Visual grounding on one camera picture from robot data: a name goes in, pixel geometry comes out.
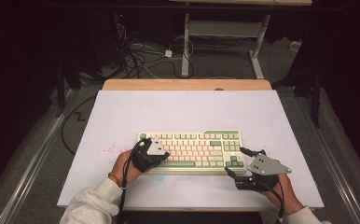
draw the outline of wooden table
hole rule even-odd
[[[264,79],[108,79],[103,91],[268,91]]]

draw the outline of person's left hand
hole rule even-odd
[[[130,157],[131,152],[132,152],[131,150],[128,150],[119,154],[116,162],[114,163],[113,170],[111,171],[111,175],[109,176],[109,178],[113,180],[115,183],[117,183],[117,181],[113,177],[113,175],[119,180],[119,184],[118,184],[119,187],[122,187],[122,180],[124,179],[124,177],[122,176],[124,164],[126,160]],[[136,167],[134,167],[131,161],[127,174],[127,185],[135,181],[141,173],[142,172],[140,172]]]

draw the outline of wrist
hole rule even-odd
[[[119,186],[120,188],[122,187],[122,178],[118,178],[115,174],[113,174],[112,172],[108,173],[108,178],[111,179],[114,183],[117,184],[117,186]]]
[[[284,201],[284,211],[286,214],[291,215],[304,208],[304,205],[299,200]]]

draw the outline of white paper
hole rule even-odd
[[[100,91],[58,201],[69,204],[81,189],[96,188],[118,154],[143,132],[239,130],[242,145],[264,149],[290,167],[302,203],[323,207],[276,91]],[[250,164],[253,158],[247,157]],[[127,190],[128,210],[264,210],[256,192],[237,190],[227,175],[143,175]]]

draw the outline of space bar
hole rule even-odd
[[[159,167],[195,167],[194,161],[163,161]]]

